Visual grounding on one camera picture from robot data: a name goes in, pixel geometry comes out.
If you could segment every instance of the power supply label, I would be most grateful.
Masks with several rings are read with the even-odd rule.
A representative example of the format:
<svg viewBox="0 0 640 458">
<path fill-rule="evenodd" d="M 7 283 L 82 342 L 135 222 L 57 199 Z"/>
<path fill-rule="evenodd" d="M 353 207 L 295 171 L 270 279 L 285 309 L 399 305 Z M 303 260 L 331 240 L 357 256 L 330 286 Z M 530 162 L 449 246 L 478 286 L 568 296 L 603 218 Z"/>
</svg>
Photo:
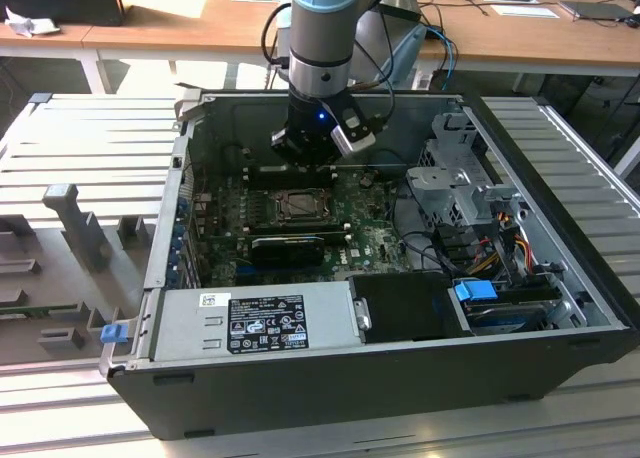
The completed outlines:
<svg viewBox="0 0 640 458">
<path fill-rule="evenodd" d="M 229 300 L 227 323 L 234 354 L 309 348 L 302 295 Z"/>
</svg>

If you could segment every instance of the wooden desk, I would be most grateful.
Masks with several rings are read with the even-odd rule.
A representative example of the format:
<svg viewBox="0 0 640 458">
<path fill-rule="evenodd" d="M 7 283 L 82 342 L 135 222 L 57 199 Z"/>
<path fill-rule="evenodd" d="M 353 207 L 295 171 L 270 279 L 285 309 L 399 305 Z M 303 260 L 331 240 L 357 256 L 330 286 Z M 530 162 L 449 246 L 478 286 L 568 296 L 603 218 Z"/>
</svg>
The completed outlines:
<svg viewBox="0 0 640 458">
<path fill-rule="evenodd" d="M 134 0 L 125 26 L 93 27 L 85 48 L 260 53 L 260 33 L 274 3 L 231 0 Z"/>
<path fill-rule="evenodd" d="M 26 39 L 0 27 L 0 55 L 78 59 L 94 93 L 111 91 L 103 60 L 265 64 L 260 52 L 260 32 L 276 6 L 274 3 L 231 0 L 134 0 L 134 3 L 125 26 L 118 28 L 65 26 L 61 34 Z M 434 3 L 468 4 L 464 0 Z M 626 0 L 615 3 L 632 7 Z M 457 69 L 602 76 L 638 74 L 640 30 L 624 24 L 606 28 L 589 21 L 573 22 L 560 6 L 547 7 L 560 18 L 499 16 L 490 6 L 483 7 L 490 15 L 485 17 L 473 6 L 442 6 L 447 35 L 460 52 Z M 438 23 L 435 7 L 424 10 L 433 23 Z M 442 44 L 429 41 L 417 66 L 421 72 L 430 73 L 443 56 Z"/>
<path fill-rule="evenodd" d="M 8 26 L 0 25 L 0 56 L 78 60 L 91 91 L 110 92 L 107 75 L 97 52 L 85 50 L 82 45 L 82 39 L 91 26 L 62 25 L 60 29 L 60 33 L 27 38 L 16 35 Z"/>
<path fill-rule="evenodd" d="M 622 23 L 611 28 L 608 27 L 610 23 L 574 21 L 569 12 L 555 4 L 544 7 L 556 13 L 559 19 L 500 16 L 491 6 L 483 6 L 489 13 L 486 17 L 473 6 L 446 6 L 468 4 L 464 0 L 435 0 L 433 3 L 444 5 L 440 10 L 447 36 L 459 49 L 459 69 L 548 73 L 549 68 L 561 68 L 565 74 L 628 76 L 636 76 L 640 71 L 640 31 Z M 633 9 L 628 0 L 616 0 L 615 3 Z M 438 24 L 435 6 L 425 7 L 424 11 L 432 23 Z M 442 59 L 442 53 L 441 43 L 425 44 L 420 55 L 426 61 L 423 66 L 428 68 L 437 63 Z"/>
</svg>

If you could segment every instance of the blue tab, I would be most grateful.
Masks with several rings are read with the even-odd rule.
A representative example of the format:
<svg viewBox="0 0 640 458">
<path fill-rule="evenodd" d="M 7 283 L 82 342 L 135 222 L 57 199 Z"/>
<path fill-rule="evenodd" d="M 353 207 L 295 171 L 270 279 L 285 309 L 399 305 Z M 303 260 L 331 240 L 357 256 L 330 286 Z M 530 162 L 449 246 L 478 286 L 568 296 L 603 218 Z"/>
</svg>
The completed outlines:
<svg viewBox="0 0 640 458">
<path fill-rule="evenodd" d="M 460 301 L 495 300 L 498 298 L 493 283 L 486 280 L 463 281 L 456 285 L 454 290 Z"/>
<path fill-rule="evenodd" d="M 128 341 L 127 331 L 129 326 L 126 324 L 104 325 L 100 334 L 102 343 L 126 343 Z"/>
</svg>

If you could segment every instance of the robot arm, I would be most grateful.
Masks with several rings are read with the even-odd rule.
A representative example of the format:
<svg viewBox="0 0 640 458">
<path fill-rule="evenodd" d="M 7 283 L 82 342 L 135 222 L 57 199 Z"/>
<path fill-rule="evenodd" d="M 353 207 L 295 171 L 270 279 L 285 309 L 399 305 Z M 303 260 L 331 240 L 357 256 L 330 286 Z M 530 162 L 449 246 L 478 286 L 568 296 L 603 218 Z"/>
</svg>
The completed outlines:
<svg viewBox="0 0 640 458">
<path fill-rule="evenodd" d="M 289 109 L 272 147 L 297 166 L 322 166 L 375 143 L 347 90 L 358 20 L 380 0 L 292 0 Z"/>
</svg>

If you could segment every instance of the floor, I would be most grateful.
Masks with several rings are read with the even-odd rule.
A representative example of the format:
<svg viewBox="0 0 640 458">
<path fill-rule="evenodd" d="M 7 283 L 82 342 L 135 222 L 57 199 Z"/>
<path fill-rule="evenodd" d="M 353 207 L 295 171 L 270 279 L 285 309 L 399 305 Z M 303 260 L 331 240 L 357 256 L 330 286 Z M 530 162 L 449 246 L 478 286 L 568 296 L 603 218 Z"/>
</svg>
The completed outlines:
<svg viewBox="0 0 640 458">
<path fill-rule="evenodd" d="M 79 62 L 42 58 L 5 58 L 0 68 L 0 136 L 35 92 L 89 93 L 89 87 Z M 236 87 L 261 89 L 265 87 L 265 68 L 253 65 L 227 65 L 213 62 L 178 62 L 177 74 L 171 74 L 168 63 L 149 60 L 108 61 L 107 74 L 119 94 L 177 96 L 180 88 L 175 83 L 186 83 L 208 89 Z M 482 95 L 512 96 L 512 73 L 456 72 L 449 90 L 473 88 Z M 521 90 L 524 95 L 535 95 L 542 84 L 542 76 L 530 75 Z M 622 132 L 633 119 L 637 106 L 622 105 L 603 124 L 633 82 L 632 78 L 608 78 L 592 82 L 573 110 L 565 118 L 576 131 L 587 139 L 597 151 L 606 153 L 611 148 L 611 137 Z M 277 78 L 274 88 L 286 88 Z M 554 89 L 554 95 L 566 89 Z M 638 103 L 640 86 L 632 91 L 625 103 Z M 629 177 L 634 188 L 640 188 L 640 172 Z"/>
</svg>

